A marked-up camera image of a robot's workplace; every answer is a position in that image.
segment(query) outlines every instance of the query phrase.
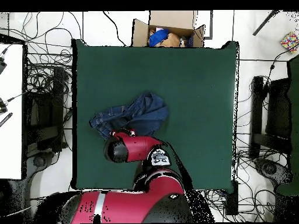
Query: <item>gray stripe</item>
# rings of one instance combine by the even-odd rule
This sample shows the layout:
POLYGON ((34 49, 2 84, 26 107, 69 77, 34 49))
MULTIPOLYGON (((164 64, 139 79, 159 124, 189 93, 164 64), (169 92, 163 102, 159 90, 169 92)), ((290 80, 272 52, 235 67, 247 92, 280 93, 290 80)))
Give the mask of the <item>gray stripe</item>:
POLYGON ((106 197, 106 194, 100 192, 100 194, 98 196, 98 200, 96 201, 96 207, 95 207, 95 215, 100 216, 101 222, 102 222, 102 211, 103 211, 105 197, 106 197))

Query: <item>white floor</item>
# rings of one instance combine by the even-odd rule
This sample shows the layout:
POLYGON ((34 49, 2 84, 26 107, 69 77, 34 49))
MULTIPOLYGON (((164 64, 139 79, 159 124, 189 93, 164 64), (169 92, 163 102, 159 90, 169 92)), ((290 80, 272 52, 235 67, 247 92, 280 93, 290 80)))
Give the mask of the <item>white floor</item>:
MULTIPOLYGON (((109 16, 114 20, 118 27, 120 39, 129 46, 131 44, 132 22, 137 18, 145 23, 148 23, 148 11, 138 12, 109 12, 109 16)), ((268 76, 270 66, 276 55, 285 51, 281 46, 280 40, 290 31, 294 31, 299 35, 298 16, 294 16, 289 12, 279 13, 272 18, 264 28, 256 35, 252 33, 263 22, 270 10, 214 10, 213 11, 213 39, 206 40, 204 46, 211 48, 221 48, 227 41, 235 40, 239 42, 240 46, 240 63, 239 63, 239 101, 245 100, 250 96, 249 84, 254 76, 264 75, 268 76)), ((34 39, 34 42, 55 44, 48 46, 49 53, 59 54, 62 49, 71 50, 71 36, 75 39, 84 39, 90 46, 122 46, 116 36, 116 29, 114 24, 102 12, 73 12, 78 20, 79 26, 75 18, 68 12, 64 12, 63 19, 62 12, 42 12, 38 15, 39 29, 38 36, 44 34, 48 29, 59 27, 67 29, 71 35, 65 30, 53 30, 41 37, 34 39)), ((17 31, 22 31, 23 22, 27 13, 11 13, 9 28, 10 36, 20 38, 17 31)), ((29 20, 31 14, 26 18, 25 23, 29 20)), ((37 34, 36 26, 37 13, 33 13, 31 20, 25 27, 26 33, 30 37, 37 34)), ((205 36, 210 36, 210 11, 198 11, 196 27, 206 25, 205 36)), ((0 14, 0 27, 7 28, 7 15, 0 14)), ((0 33, 8 34, 8 31, 0 30, 0 33)), ((44 44, 37 45, 30 43, 30 53, 44 53, 40 48, 46 49, 44 44)), ((275 69, 272 71, 271 80, 285 78, 287 76, 286 61, 297 54, 285 53, 279 58, 279 62, 275 64, 275 69)), ((71 106, 71 98, 69 98, 68 106, 71 106)), ((238 116, 247 113, 250 110, 250 100, 242 102, 238 105, 238 116)), ((238 126, 246 125, 249 122, 250 114, 246 114, 238 120, 238 126)), ((66 128, 72 127, 72 120, 67 124, 66 128)), ((237 132, 249 133, 249 125, 238 127, 237 132)), ((65 130, 65 136, 70 147, 72 147, 72 135, 70 130, 65 130)), ((248 143, 248 135, 238 135, 238 138, 245 143, 248 143)), ((246 146, 241 141, 237 142, 237 146, 246 146)), ((244 182, 252 188, 253 193, 261 189, 273 190, 270 181, 248 166, 246 169, 240 169, 238 173, 240 182, 239 186, 239 199, 251 197, 250 189, 244 182)), ((60 154, 60 159, 57 164, 49 167, 43 172, 37 174, 32 183, 31 197, 43 197, 55 192, 68 191, 69 182, 72 177, 72 153, 69 149, 64 149, 60 154)), ((266 204, 270 202, 274 204, 274 198, 267 192, 262 192, 258 195, 257 199, 266 204)), ((252 199, 248 202, 243 201, 240 205, 239 211, 247 211, 253 208, 252 199)), ((213 210, 216 221, 222 222, 222 216, 219 212, 213 210)), ((255 215, 242 214, 248 220, 253 221, 255 215)))

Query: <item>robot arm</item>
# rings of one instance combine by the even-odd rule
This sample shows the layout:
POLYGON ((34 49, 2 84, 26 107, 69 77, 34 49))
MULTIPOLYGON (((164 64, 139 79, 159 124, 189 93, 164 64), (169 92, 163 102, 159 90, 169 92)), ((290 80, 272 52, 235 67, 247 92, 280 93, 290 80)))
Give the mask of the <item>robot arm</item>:
POLYGON ((58 223, 214 222, 207 203, 193 190, 191 178, 176 154, 182 176, 170 168, 171 159, 163 145, 168 144, 150 136, 135 136, 132 131, 113 132, 104 148, 106 159, 116 163, 141 162, 143 170, 135 178, 133 190, 54 195, 38 208, 36 222, 45 222, 46 216, 53 215, 50 209, 59 212, 59 217, 51 217, 58 223), (190 202, 193 194, 196 197, 190 202), (192 215, 190 209, 201 211, 199 217, 192 215))

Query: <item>black cable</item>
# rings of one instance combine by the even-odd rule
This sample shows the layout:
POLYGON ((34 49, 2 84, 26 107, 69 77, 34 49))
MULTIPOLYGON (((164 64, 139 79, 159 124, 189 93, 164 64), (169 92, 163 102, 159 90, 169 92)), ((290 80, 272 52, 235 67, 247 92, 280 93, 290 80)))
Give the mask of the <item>black cable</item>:
POLYGON ((63 135, 64 135, 65 143, 68 145, 68 148, 69 148, 70 151, 72 152, 72 149, 69 147, 69 144, 68 144, 68 142, 67 142, 67 138, 65 137, 65 132, 63 132, 63 135))
POLYGON ((116 28, 116 35, 117 35, 117 39, 122 42, 120 39, 119 39, 119 30, 117 29, 117 26, 115 24, 115 22, 103 11, 104 15, 107 16, 107 18, 115 25, 115 28, 116 28))

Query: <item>white table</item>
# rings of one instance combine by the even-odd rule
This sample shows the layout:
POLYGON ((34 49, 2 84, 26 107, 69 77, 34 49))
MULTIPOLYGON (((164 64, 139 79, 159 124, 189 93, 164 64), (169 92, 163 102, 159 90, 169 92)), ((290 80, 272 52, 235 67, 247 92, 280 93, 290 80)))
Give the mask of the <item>white table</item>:
MULTIPOLYGON (((7 47, 0 44, 0 53, 7 47)), ((22 93, 23 47, 12 45, 5 54, 4 71, 0 74, 0 98, 8 100, 22 93)), ((19 180, 22 176, 22 96, 7 105, 0 115, 2 121, 9 113, 13 116, 0 127, 0 179, 19 180)))

